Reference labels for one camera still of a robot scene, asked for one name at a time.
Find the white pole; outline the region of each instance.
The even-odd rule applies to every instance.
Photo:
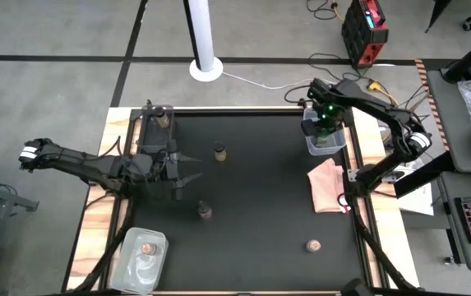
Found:
[[[208,0],[184,0],[184,7],[195,56],[189,72],[198,81],[214,81],[222,75],[223,65],[213,52]]]

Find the pink towel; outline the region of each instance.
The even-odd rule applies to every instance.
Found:
[[[341,212],[344,209],[339,206],[337,197],[343,193],[343,168],[335,166],[333,159],[319,164],[310,173],[312,185],[312,200],[316,213]]]

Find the white cable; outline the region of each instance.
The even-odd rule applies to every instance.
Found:
[[[244,82],[247,82],[249,84],[253,84],[254,86],[259,86],[259,87],[262,87],[262,88],[265,88],[267,90],[281,90],[283,88],[287,88],[287,87],[290,87],[290,86],[296,86],[298,84],[301,84],[303,82],[307,82],[307,81],[312,81],[313,78],[311,79],[303,79],[301,81],[297,81],[297,82],[294,82],[294,83],[290,83],[290,84],[287,84],[285,86],[265,86],[264,84],[259,84],[257,82],[253,82],[253,81],[249,81],[248,79],[245,79],[245,78],[242,78],[242,77],[239,77],[239,76],[236,76],[236,75],[233,75],[233,74],[229,74],[229,73],[226,73],[226,72],[222,72],[223,74],[225,74],[226,76],[230,76],[232,78],[235,78],[235,79],[239,79],[241,81],[244,81]],[[326,83],[330,83],[330,84],[335,84],[336,82],[332,82],[332,81],[328,81],[328,80],[324,80],[322,79],[324,82]]]

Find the red power station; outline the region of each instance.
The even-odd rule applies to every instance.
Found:
[[[341,34],[352,66],[371,67],[389,38],[380,3],[377,0],[353,0]]]

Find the clear plastic container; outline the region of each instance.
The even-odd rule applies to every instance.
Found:
[[[311,108],[304,109],[304,114],[302,115],[302,120],[311,119],[316,121],[317,112],[312,110]],[[318,155],[333,155],[337,151],[341,150],[341,148],[347,145],[346,140],[344,139],[344,131],[339,130],[334,132],[333,134],[329,135],[325,141],[317,141],[314,136],[306,136],[308,152],[311,155],[318,156]]]
[[[144,245],[155,247],[145,254]],[[147,295],[155,290],[168,250],[164,234],[133,227],[126,233],[117,268],[111,276],[111,287],[119,291]]]

